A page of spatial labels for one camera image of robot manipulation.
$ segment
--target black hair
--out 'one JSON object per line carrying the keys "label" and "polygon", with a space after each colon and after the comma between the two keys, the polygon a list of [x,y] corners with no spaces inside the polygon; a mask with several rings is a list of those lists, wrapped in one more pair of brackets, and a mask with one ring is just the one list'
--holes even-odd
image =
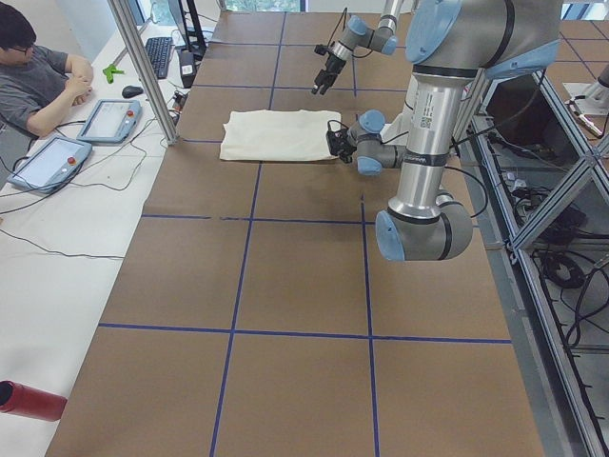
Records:
{"label": "black hair", "polygon": [[11,5],[0,2],[0,48],[29,48],[36,42],[36,32],[24,15]]}

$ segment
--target green object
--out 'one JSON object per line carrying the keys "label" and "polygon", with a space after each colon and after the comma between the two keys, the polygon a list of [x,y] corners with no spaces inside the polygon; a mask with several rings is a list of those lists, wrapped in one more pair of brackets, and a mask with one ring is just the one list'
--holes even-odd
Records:
{"label": "green object", "polygon": [[124,71],[118,70],[114,64],[108,65],[102,70],[102,72],[106,76],[106,81],[108,81],[109,84],[114,82],[115,74],[125,74]]}

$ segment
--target glasses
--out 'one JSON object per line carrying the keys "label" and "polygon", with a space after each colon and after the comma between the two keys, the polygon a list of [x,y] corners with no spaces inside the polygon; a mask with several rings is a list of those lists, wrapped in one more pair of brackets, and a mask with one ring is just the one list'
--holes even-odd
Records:
{"label": "glasses", "polygon": [[19,52],[23,52],[24,55],[28,53],[29,50],[31,50],[34,47],[34,45],[29,45],[28,47],[26,47],[24,50],[20,50],[19,48],[11,48],[12,50],[18,50]]}

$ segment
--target black keyboard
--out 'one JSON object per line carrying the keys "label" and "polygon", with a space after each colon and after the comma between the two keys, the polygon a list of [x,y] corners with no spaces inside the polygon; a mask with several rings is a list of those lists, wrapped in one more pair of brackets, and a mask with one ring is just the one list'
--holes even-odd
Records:
{"label": "black keyboard", "polygon": [[146,41],[146,53],[158,79],[167,78],[173,40],[168,36],[155,36]]}

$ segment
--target red can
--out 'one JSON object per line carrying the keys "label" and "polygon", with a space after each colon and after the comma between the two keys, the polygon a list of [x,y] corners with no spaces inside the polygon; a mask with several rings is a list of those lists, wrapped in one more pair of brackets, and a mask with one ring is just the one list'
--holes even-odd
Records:
{"label": "red can", "polygon": [[67,401],[61,395],[13,381],[0,382],[0,412],[53,422],[61,418]]}

